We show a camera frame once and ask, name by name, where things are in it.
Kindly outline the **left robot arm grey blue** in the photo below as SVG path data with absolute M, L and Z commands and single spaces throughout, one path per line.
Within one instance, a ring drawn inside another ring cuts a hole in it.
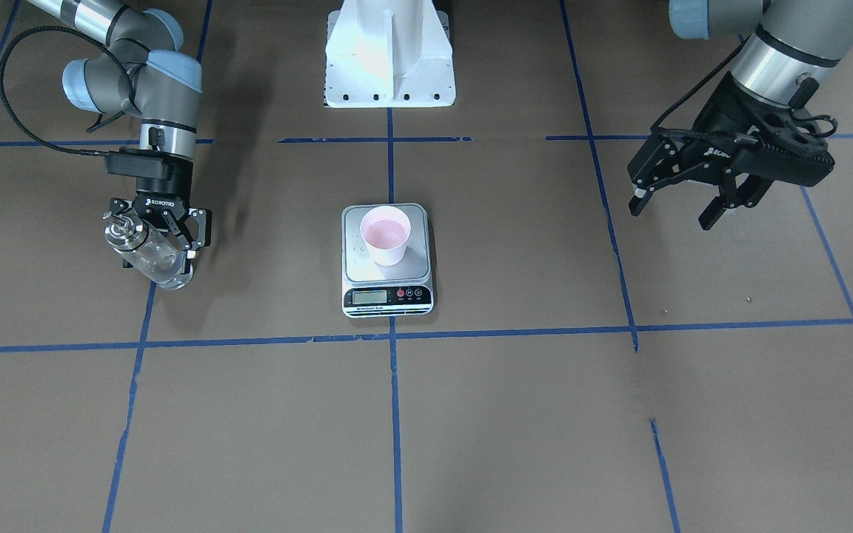
M 672 1 L 668 16 L 683 39 L 745 40 L 713 70 L 721 80 L 690 128 L 651 125 L 627 164 L 631 215 L 664 187 L 708 184 L 717 195 L 698 216 L 708 230 L 776 182 L 813 187 L 833 171 L 838 122 L 808 103 L 853 47 L 853 1 Z

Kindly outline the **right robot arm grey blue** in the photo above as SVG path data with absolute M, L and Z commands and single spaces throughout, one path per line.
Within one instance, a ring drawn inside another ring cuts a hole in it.
M 95 113 L 95 129 L 129 115 L 139 143 L 91 151 L 111 175 L 136 180 L 132 201 L 112 202 L 113 215 L 134 215 L 175 246 L 182 271 L 210 243 L 211 213 L 190 205 L 202 98 L 202 65 L 181 52 L 182 28 L 163 10 L 138 11 L 121 1 L 37 1 L 61 21 L 58 30 L 95 45 L 98 58 L 71 61 L 62 90 L 77 108 Z

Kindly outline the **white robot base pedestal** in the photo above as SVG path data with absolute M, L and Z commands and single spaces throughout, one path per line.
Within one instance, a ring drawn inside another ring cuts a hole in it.
M 329 108 L 455 104 L 446 1 L 344 1 L 327 16 L 323 101 Z

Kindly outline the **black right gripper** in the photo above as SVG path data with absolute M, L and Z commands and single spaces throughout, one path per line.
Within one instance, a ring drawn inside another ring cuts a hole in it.
M 211 244 L 211 210 L 190 208 L 193 162 L 166 156 L 169 180 L 136 178 L 133 209 L 145 220 L 161 223 L 163 213 L 172 215 L 172 237 L 187 260 L 196 259 Z M 144 224 L 130 205 L 113 198 L 106 212 L 106 241 L 122 257 L 122 266 L 132 269 L 125 257 L 144 244 Z

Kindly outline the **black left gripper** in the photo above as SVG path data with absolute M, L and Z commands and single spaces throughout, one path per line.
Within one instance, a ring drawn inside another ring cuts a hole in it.
M 726 74 L 690 128 L 664 126 L 701 87 L 698 82 L 654 121 L 627 165 L 634 186 L 630 215 L 639 216 L 663 187 L 684 181 L 713 185 L 720 193 L 698 216 L 707 232 L 729 210 L 755 208 L 773 182 L 813 187 L 833 171 L 827 141 L 836 119 L 803 108 L 818 87 L 814 78 L 808 88 L 797 89 L 792 108 L 761 100 Z

